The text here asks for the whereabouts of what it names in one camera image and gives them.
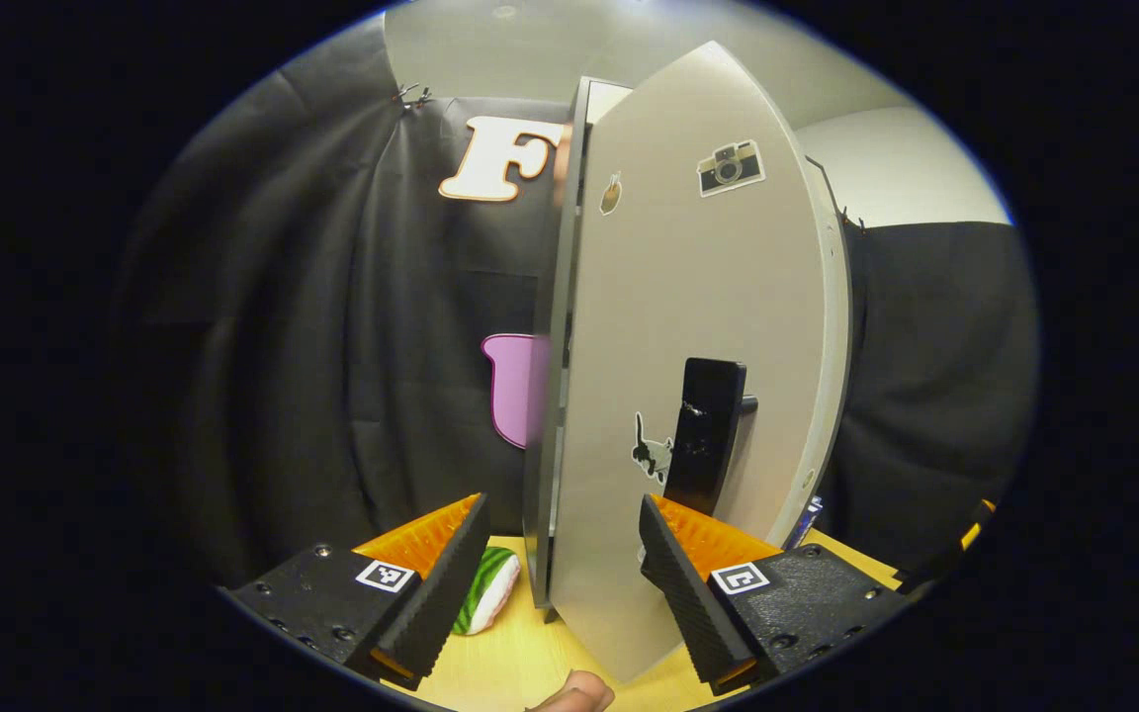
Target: wooden table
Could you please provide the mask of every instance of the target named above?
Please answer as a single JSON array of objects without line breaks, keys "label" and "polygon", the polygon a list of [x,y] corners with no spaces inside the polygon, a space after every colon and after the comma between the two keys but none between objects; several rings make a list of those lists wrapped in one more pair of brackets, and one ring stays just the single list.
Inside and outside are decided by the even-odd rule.
[{"label": "wooden table", "polygon": [[[874,562],[818,531],[811,530],[804,543],[819,543],[877,579],[882,586],[899,587],[895,568]],[[711,694],[710,686],[697,681],[683,646],[652,671],[621,685],[597,665],[574,639],[565,621],[543,623],[543,612],[534,608],[534,598],[530,595],[521,538],[495,535],[490,545],[503,546],[521,555],[521,578],[509,603],[489,630],[476,636],[449,636],[433,674],[421,681],[412,697],[460,712],[521,712],[556,693],[570,671],[592,671],[600,676],[618,696],[611,704],[611,712],[658,709],[677,712],[736,694],[719,698]],[[391,687],[408,694],[399,686]]]}]

